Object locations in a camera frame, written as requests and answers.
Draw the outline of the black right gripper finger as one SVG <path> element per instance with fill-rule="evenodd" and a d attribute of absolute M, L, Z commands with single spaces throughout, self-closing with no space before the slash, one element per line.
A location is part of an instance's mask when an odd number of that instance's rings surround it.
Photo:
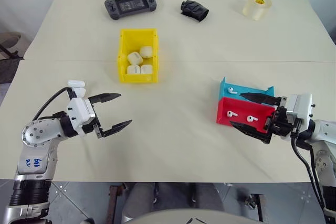
<path fill-rule="evenodd" d="M 263 132 L 257 131 L 255 127 L 252 127 L 247 124 L 239 123 L 239 122 L 230 121 L 230 124 L 237 130 L 239 130 L 240 132 L 244 133 L 245 135 L 261 140 L 264 144 L 270 143 L 270 140 L 271 140 L 270 133 L 263 133 Z"/>
<path fill-rule="evenodd" d="M 279 105 L 280 97 L 273 97 L 263 93 L 251 93 L 245 92 L 240 94 L 241 97 L 247 99 L 248 101 L 255 102 L 258 104 L 267 104 L 267 105 Z"/>

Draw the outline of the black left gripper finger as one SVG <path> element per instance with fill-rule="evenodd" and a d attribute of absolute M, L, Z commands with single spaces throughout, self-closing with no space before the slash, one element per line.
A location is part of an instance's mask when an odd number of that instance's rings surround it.
<path fill-rule="evenodd" d="M 102 94 L 91 96 L 88 98 L 88 100 L 90 101 L 91 104 L 98 103 L 98 102 L 105 103 L 113 99 L 116 99 L 120 96 L 121 94 L 119 93 L 102 93 Z"/>
<path fill-rule="evenodd" d="M 102 137 L 107 137 L 107 136 L 110 136 L 110 135 L 114 135 L 114 134 L 120 132 L 121 130 L 123 130 L 125 127 L 127 127 L 131 122 L 132 122 L 132 120 L 128 120 L 128 121 L 124 121 L 124 122 L 121 122 L 119 124 L 113 125 L 111 129 L 106 130 L 106 131 L 102 131 L 101 136 Z"/>

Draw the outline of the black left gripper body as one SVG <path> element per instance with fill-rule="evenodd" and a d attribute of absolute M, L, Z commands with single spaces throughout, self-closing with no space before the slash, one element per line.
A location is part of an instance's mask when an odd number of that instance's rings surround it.
<path fill-rule="evenodd" d="M 94 110 L 94 104 L 103 103 L 102 97 L 88 97 L 85 99 L 85 103 L 89 111 L 89 119 L 82 124 L 82 130 L 85 134 L 95 132 L 97 138 L 101 138 L 103 137 L 103 130 Z"/>

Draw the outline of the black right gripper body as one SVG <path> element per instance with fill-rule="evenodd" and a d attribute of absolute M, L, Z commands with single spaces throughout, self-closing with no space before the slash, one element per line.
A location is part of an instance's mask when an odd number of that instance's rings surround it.
<path fill-rule="evenodd" d="M 270 143 L 273 134 L 286 137 L 293 129 L 293 122 L 288 122 L 287 109 L 285 108 L 287 97 L 266 96 L 264 104 L 276 106 L 276 110 L 267 116 L 264 130 L 266 130 L 266 139 L 263 143 Z"/>

